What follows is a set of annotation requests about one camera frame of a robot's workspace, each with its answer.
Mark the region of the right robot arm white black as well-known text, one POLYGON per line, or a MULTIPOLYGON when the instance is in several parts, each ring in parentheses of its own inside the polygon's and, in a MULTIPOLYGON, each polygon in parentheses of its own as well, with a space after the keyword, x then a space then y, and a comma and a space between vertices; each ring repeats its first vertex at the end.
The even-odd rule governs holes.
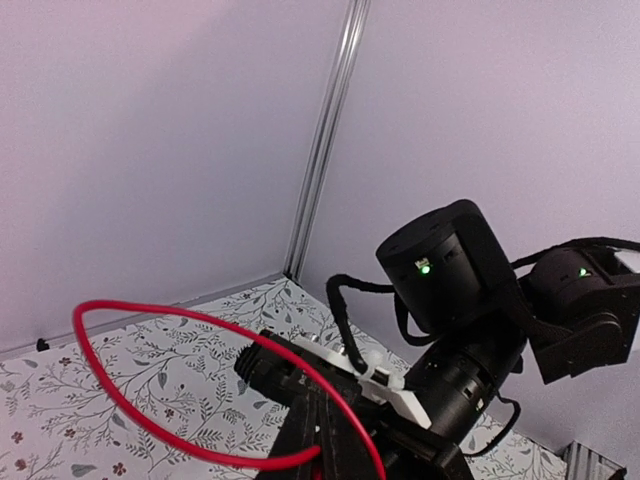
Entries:
POLYGON ((638 244, 575 239, 528 256, 518 276, 479 207, 459 200, 390 235, 377 259, 398 327, 424 348, 405 382, 430 419, 392 413, 376 430, 391 479, 468 479, 464 438, 530 348, 552 383, 629 358, 639 324, 639 276, 618 259, 638 244))

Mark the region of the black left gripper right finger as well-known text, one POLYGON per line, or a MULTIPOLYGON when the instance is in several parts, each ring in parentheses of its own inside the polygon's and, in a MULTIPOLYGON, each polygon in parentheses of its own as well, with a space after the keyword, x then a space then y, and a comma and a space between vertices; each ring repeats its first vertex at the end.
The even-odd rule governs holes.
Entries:
POLYGON ((323 479, 385 478, 361 433, 328 394, 319 398, 319 428, 323 479))

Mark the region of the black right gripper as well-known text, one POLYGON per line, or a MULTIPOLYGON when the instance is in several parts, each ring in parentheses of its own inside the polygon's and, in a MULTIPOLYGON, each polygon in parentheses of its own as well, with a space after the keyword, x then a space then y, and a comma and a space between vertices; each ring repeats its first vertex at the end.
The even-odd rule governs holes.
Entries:
POLYGON ((516 275, 479 207, 458 200, 390 235, 376 258, 403 339, 425 352, 404 376, 431 424, 387 413, 376 444, 390 479, 469 479, 461 443, 526 345, 516 275))

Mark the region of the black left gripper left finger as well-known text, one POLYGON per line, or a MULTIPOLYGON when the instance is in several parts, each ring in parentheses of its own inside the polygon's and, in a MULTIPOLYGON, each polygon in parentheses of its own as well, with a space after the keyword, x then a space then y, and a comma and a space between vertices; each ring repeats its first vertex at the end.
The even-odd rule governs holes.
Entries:
MULTIPOLYGON (((313 392, 294 399, 276 436, 269 458, 292 455, 317 444, 316 427, 320 425, 320 407, 324 400, 324 394, 313 392)), ((316 457, 303 465, 285 470, 269 471, 267 478, 269 480, 323 479, 322 457, 316 457)))

